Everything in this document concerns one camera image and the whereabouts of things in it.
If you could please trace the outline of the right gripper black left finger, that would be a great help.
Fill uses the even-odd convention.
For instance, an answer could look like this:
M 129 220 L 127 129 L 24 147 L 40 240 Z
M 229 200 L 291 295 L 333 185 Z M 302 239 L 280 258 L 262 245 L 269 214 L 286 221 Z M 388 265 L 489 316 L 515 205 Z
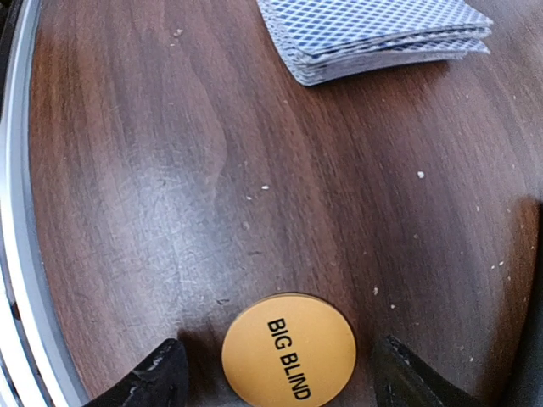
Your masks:
M 168 338 L 87 407 L 185 406 L 188 388 L 186 349 L 180 340 Z

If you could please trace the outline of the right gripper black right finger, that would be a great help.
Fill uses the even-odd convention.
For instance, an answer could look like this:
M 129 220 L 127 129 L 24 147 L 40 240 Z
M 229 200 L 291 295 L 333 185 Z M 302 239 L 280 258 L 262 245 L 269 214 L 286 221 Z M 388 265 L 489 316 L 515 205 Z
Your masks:
M 481 406 L 445 380 L 398 338 L 379 339 L 372 351 L 373 389 L 378 406 Z

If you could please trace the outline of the orange big blind button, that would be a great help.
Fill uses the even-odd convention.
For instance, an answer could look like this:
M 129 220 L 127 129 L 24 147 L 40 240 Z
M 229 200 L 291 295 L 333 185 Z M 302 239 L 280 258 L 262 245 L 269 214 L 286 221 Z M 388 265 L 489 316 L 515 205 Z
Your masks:
M 229 326 L 221 364 L 251 406 L 323 406 L 347 385 L 355 335 L 331 304 L 302 293 L 264 298 Z

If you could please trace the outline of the blue playing card deck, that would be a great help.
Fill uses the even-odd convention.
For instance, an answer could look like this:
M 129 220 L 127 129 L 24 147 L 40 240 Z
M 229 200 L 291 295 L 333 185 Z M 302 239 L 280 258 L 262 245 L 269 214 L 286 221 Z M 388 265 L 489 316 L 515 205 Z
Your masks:
M 487 53 L 492 20 L 464 1 L 260 1 L 282 61 L 303 86 Z

